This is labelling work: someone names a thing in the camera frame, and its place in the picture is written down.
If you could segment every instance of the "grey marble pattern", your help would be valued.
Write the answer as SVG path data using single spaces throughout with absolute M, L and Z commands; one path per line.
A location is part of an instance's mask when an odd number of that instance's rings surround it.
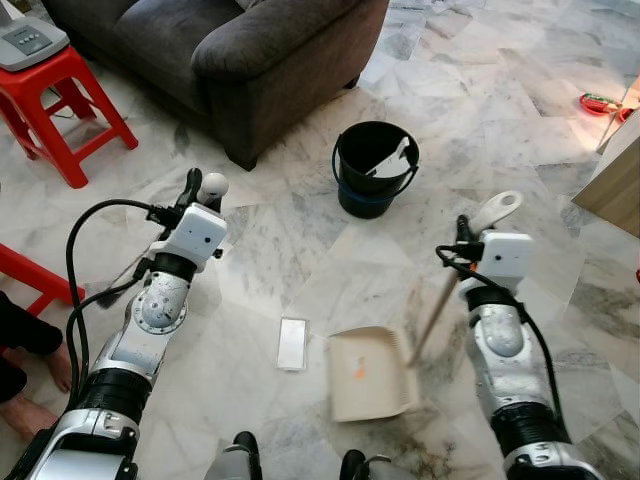
M 418 367 L 420 406 L 397 418 L 336 424 L 329 411 L 327 337 L 381 325 L 413 342 L 448 272 L 433 249 L 454 219 L 497 192 L 525 202 L 499 226 L 531 234 L 537 251 L 519 298 L 545 334 L 573 440 L 610 479 L 638 479 L 638 239 L 571 198 L 589 180 L 608 119 L 581 111 L 585 90 L 619 97 L 640 66 L 640 4 L 631 0 L 394 0 L 359 88 L 339 92 L 246 172 L 222 146 L 97 63 L 90 67 L 140 140 L 113 141 L 71 190 L 51 165 L 28 161 L 0 124 L 0 241 L 65 274 L 75 219 L 113 197 L 170 203 L 190 167 L 218 171 L 225 255 L 194 281 L 190 316 L 172 339 L 149 400 L 136 460 L 142 479 L 201 479 L 234 434 L 253 430 L 266 479 L 337 478 L 350 448 L 383 453 L 420 479 L 502 479 L 502 456 L 477 403 L 464 351 L 466 311 L 453 299 Z M 331 152 L 356 122 L 383 120 L 416 139 L 414 184 L 376 220 L 337 201 Z M 56 119 L 81 141 L 104 128 Z M 78 240 L 77 273 L 97 292 L 159 228 L 114 208 Z M 28 287 L 0 277 L 18 303 Z M 92 355 L 119 328 L 125 295 L 87 312 Z M 42 318 L 62 326 L 53 304 Z M 275 368 L 281 315 L 310 321 L 308 369 Z M 46 369 L 27 358 L 27 395 L 60 413 Z M 0 424 L 0 473 L 24 445 Z

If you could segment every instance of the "person's foot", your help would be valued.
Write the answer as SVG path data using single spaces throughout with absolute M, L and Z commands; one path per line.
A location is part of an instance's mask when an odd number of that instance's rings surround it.
M 67 344 L 63 341 L 58 349 L 42 357 L 49 367 L 53 381 L 62 392 L 67 393 L 71 389 L 71 359 Z
M 40 430 L 56 423 L 58 417 L 19 393 L 11 400 L 0 403 L 0 417 L 20 436 L 30 442 Z

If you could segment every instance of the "red object on floor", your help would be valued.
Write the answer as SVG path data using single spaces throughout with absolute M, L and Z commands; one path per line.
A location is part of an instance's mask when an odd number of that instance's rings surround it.
M 83 95 L 73 79 L 82 84 L 90 98 Z M 49 87 L 55 87 L 61 98 L 51 107 L 44 108 L 40 98 Z M 111 126 L 72 152 L 50 118 L 67 106 L 81 119 L 96 117 L 93 106 L 102 112 Z M 73 188 L 81 188 L 88 183 L 80 162 L 108 141 L 119 136 L 130 149 L 138 146 L 138 140 L 89 67 L 71 47 L 21 72 L 0 70 L 0 113 L 27 157 L 33 160 L 41 156 L 49 160 Z M 34 144 L 29 131 L 39 140 L 41 147 Z
M 42 292 L 27 311 L 39 315 L 53 300 L 72 304 L 69 282 L 0 243 L 0 272 Z M 82 300 L 84 290 L 78 288 Z

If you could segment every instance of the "beige dustpan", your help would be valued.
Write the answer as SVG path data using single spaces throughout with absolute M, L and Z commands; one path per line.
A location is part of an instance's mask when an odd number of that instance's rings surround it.
M 496 195 L 469 226 L 474 233 L 480 233 L 513 213 L 521 203 L 519 192 Z M 336 422 L 391 417 L 418 407 L 415 365 L 457 281 L 452 272 L 425 322 L 413 355 L 404 332 L 386 327 L 356 328 L 329 337 L 331 403 Z

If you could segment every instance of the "stool seat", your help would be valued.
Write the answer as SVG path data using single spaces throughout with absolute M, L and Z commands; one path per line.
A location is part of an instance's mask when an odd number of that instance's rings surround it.
M 73 79 L 83 86 L 90 98 L 85 97 Z M 55 87 L 60 99 L 45 108 L 41 97 L 49 87 Z M 50 118 L 64 107 L 70 107 L 80 119 L 96 118 L 92 107 L 97 108 L 110 128 L 71 151 Z M 33 160 L 40 156 L 51 162 L 73 188 L 88 183 L 80 162 L 108 141 L 120 137 L 130 149 L 138 145 L 89 67 L 72 47 L 66 47 L 27 70 L 0 70 L 0 114 L 27 157 Z M 34 143 L 30 133 L 38 139 L 40 146 Z

